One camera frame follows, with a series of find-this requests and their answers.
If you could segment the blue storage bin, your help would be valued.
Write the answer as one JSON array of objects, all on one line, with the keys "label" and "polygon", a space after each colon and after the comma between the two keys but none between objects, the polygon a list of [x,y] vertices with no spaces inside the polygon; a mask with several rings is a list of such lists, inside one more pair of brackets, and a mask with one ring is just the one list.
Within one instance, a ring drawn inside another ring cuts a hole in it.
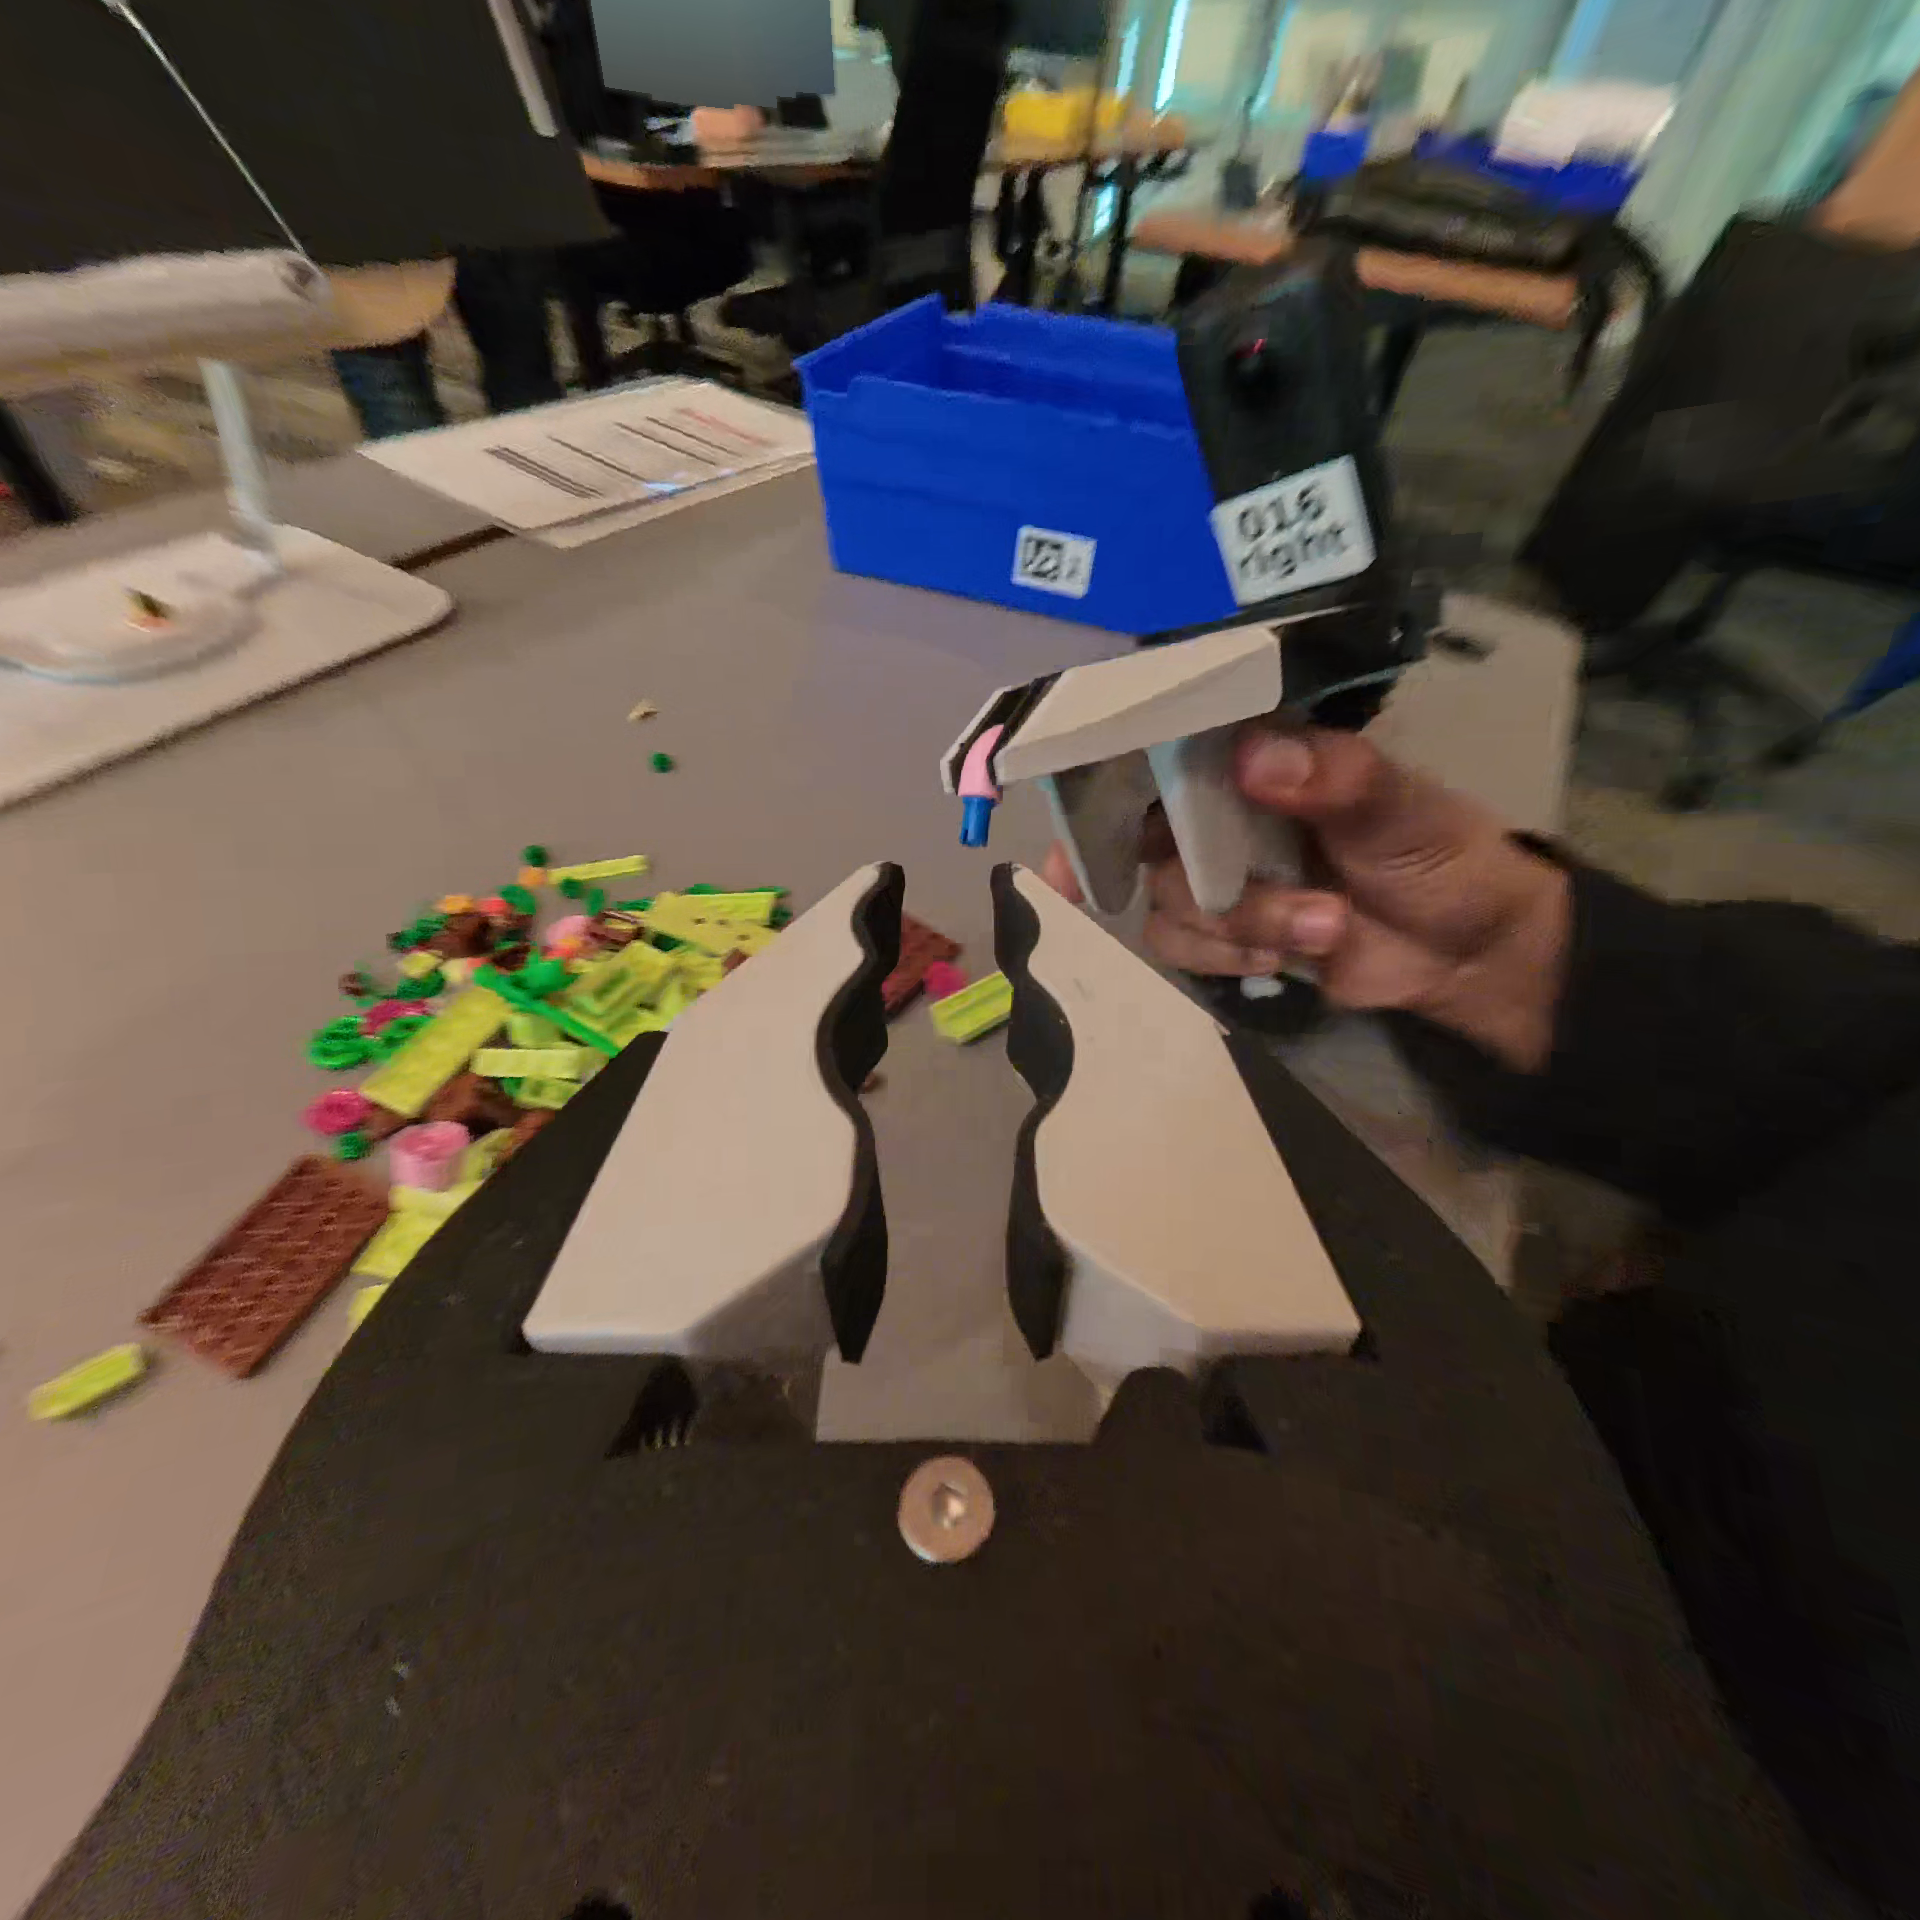
[{"label": "blue storage bin", "polygon": [[836,570],[1137,639],[1236,614],[1169,326],[929,295],[796,373]]}]

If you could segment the white desk lamp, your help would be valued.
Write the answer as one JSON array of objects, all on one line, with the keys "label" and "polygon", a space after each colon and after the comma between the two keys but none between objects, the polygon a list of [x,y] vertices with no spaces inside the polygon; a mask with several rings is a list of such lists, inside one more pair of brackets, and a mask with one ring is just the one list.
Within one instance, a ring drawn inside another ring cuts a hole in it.
[{"label": "white desk lamp", "polygon": [[[413,331],[447,291],[443,262],[324,269],[287,247],[5,274],[7,397],[194,354],[226,483],[226,517],[206,533],[91,559],[65,547],[5,586],[7,808],[447,616],[441,587],[277,517],[236,365]],[[130,627],[126,587],[170,604],[177,623]]]}]

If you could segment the person's black clothing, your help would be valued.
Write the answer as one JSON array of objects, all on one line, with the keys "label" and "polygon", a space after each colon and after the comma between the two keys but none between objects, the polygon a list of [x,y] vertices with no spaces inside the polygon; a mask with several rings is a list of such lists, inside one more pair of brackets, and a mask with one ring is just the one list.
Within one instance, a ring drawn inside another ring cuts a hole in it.
[{"label": "person's black clothing", "polygon": [[1649,1230],[1547,1341],[1747,1752],[1874,1915],[1918,1907],[1915,1096]]}]

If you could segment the laminated paper sheet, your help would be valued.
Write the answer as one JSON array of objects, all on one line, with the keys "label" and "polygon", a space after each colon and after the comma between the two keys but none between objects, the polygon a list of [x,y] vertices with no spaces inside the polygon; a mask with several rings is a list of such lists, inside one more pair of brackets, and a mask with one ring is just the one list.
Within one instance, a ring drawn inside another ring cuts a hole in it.
[{"label": "laminated paper sheet", "polygon": [[802,474],[814,437],[791,406],[666,375],[377,438],[362,454],[508,535],[571,549]]}]

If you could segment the small lime plate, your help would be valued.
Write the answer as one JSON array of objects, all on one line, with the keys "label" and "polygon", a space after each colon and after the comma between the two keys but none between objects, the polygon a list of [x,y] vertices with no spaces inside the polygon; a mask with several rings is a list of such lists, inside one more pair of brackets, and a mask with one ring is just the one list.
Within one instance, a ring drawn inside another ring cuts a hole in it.
[{"label": "small lime plate", "polygon": [[37,1382],[28,1397],[28,1415],[31,1423],[66,1423],[89,1418],[142,1384],[149,1371],[150,1358],[142,1344],[115,1344]]}]

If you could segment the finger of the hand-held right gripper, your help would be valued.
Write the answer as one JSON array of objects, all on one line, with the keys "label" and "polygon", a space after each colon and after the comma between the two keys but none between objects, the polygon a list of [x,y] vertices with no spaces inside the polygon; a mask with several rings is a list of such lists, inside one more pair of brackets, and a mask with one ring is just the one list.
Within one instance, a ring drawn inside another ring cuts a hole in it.
[{"label": "finger of the hand-held right gripper", "polygon": [[1235,774],[1242,725],[1283,703],[1278,631],[1245,623],[1057,676],[1002,747],[997,773],[1002,788],[1041,788],[1076,891],[1097,914],[1133,902],[1155,808],[1204,914],[1233,912],[1258,876],[1287,876],[1285,824],[1258,815]]},{"label": "finger of the hand-held right gripper", "polygon": [[1014,739],[1026,715],[1034,714],[1034,708],[1051,692],[1057,680],[1059,676],[1037,676],[1018,686],[997,688],[994,694],[962,725],[941,757],[939,773],[945,794],[957,798],[956,779],[962,757],[973,735],[991,725],[1003,725],[1003,735],[994,755],[994,768],[998,768],[1002,747]]}]

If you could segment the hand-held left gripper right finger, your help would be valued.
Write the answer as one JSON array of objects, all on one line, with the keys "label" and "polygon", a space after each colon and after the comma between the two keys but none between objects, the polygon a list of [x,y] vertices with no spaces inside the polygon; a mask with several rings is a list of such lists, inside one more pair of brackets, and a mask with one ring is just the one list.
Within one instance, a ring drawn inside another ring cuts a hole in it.
[{"label": "hand-held left gripper right finger", "polygon": [[1351,1354],[1361,1316],[1220,1021],[1026,867],[994,867],[991,907],[1030,1095],[1005,1296],[1034,1358],[1116,1388]]}]

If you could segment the black panel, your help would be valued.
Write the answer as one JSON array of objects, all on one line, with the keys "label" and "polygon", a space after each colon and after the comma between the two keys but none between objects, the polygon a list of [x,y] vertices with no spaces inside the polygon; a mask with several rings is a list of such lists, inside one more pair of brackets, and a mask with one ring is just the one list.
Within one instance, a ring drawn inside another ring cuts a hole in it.
[{"label": "black panel", "polygon": [[610,237],[516,5],[5,2],[2,268]]}]

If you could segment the pile of toy bricks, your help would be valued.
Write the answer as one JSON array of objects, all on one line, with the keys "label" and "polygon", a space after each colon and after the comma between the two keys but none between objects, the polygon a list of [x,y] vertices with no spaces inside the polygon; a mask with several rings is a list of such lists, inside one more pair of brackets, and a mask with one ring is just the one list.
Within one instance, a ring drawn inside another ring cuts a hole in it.
[{"label": "pile of toy bricks", "polygon": [[[388,1198],[386,1221],[345,1272],[350,1323],[362,1325],[458,1208],[613,1062],[473,987],[478,965],[547,962],[564,1004],[628,1047],[667,1032],[796,917],[781,884],[671,887],[639,852],[553,861],[532,843],[514,879],[438,895],[390,930],[375,966],[345,971],[343,1010],[305,1042],[327,1083],[299,1123],[318,1157]],[[390,1186],[386,1141],[417,1119],[470,1131],[455,1186]]]}]

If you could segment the person's right hand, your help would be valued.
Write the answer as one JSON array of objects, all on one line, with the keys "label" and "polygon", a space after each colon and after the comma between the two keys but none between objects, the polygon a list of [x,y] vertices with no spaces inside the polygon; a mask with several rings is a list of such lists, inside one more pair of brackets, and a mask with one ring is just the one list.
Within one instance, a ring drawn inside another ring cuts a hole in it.
[{"label": "person's right hand", "polygon": [[1553,1050],[1570,874],[1365,735],[1243,726],[1235,782],[1303,838],[1303,879],[1203,907],[1162,808],[1138,835],[1148,951],[1191,976],[1313,974],[1335,1004],[1426,1019],[1514,1072]]}]

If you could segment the green toy plant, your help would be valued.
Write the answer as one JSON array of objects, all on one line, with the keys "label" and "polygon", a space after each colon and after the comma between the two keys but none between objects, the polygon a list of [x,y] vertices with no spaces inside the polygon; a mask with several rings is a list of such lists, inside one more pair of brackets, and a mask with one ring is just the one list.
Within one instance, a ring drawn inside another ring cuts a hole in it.
[{"label": "green toy plant", "polygon": [[617,1059],[626,1042],[614,1040],[604,1023],[570,1008],[561,984],[551,982],[545,968],[547,962],[524,968],[478,965],[470,974],[470,984],[503,999],[514,1013],[545,1019],[570,1042],[588,1047],[604,1059]]}]

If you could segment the black office chair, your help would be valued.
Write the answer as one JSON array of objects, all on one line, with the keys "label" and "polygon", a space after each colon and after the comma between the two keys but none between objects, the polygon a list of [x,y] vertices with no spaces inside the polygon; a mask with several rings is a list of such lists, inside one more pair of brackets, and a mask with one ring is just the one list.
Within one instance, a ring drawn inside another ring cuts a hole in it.
[{"label": "black office chair", "polygon": [[1829,210],[1740,214],[1636,340],[1620,387],[1521,543],[1521,567],[1619,680],[1684,726],[1661,807],[1734,770],[1730,702],[1787,718],[1766,773],[1915,686],[1915,614],[1829,708],[1714,634],[1763,573],[1915,599],[1918,247]]}]

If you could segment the black pillar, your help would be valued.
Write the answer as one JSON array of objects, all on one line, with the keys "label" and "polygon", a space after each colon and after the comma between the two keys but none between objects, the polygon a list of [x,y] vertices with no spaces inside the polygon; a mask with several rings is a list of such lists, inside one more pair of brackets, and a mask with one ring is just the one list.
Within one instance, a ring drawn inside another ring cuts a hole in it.
[{"label": "black pillar", "polygon": [[877,311],[939,296],[971,309],[975,179],[1013,43],[1009,2],[861,5],[882,38],[895,108],[874,189]]}]

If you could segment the brown studded plate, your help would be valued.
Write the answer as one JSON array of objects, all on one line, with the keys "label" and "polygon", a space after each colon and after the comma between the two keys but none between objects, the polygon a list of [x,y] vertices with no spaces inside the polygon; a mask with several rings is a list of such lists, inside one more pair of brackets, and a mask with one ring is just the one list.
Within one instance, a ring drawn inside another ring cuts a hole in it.
[{"label": "brown studded plate", "polygon": [[884,1015],[898,1018],[917,997],[924,995],[929,974],[939,966],[956,965],[965,946],[937,927],[900,914],[895,962],[881,982],[881,1004]]}]

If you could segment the person's right forearm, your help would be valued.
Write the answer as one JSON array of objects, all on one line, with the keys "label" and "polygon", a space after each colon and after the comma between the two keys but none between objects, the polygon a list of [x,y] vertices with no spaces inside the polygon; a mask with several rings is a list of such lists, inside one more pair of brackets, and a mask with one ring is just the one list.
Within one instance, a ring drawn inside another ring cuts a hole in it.
[{"label": "person's right forearm", "polygon": [[1570,867],[1570,930],[1534,1067],[1393,1018],[1479,1141],[1673,1219],[1815,1165],[1915,1181],[1918,954],[1805,902],[1677,902]]}]

